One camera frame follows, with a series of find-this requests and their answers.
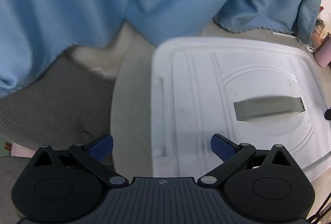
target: gray fabric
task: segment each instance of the gray fabric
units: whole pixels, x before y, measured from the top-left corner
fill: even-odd
[[[0,99],[0,133],[32,150],[90,142],[109,132],[113,89],[62,55],[35,83]]]
[[[20,157],[0,158],[0,224],[15,224],[20,220],[11,199],[11,191],[29,160]]]

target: black cable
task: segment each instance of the black cable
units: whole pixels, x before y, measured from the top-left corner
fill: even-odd
[[[321,220],[321,218],[324,217],[331,210],[331,206],[330,206],[322,214],[320,214],[320,212],[325,207],[325,205],[330,200],[330,198],[331,198],[331,192],[327,196],[327,198],[325,199],[325,201],[323,202],[323,204],[321,205],[321,207],[317,210],[317,212],[314,215],[312,215],[310,218],[307,219],[308,222],[310,222],[311,224],[317,224]]]

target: logo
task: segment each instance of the logo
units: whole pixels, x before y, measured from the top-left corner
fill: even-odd
[[[165,184],[167,184],[167,183],[168,183],[168,181],[165,181],[165,180],[160,180],[158,183],[159,183],[159,184],[161,184],[161,185],[165,185]]]

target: pink water bottle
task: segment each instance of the pink water bottle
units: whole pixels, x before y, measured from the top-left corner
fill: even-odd
[[[315,52],[315,60],[321,67],[326,67],[331,62],[331,38]]]

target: white plastic lid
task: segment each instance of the white plastic lid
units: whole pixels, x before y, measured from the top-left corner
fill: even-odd
[[[310,181],[331,167],[328,108],[303,51],[236,38],[175,38],[153,56],[151,121],[153,176],[196,179],[222,161],[215,133],[257,149],[283,144]],[[237,121],[234,102],[301,97],[298,114]]]

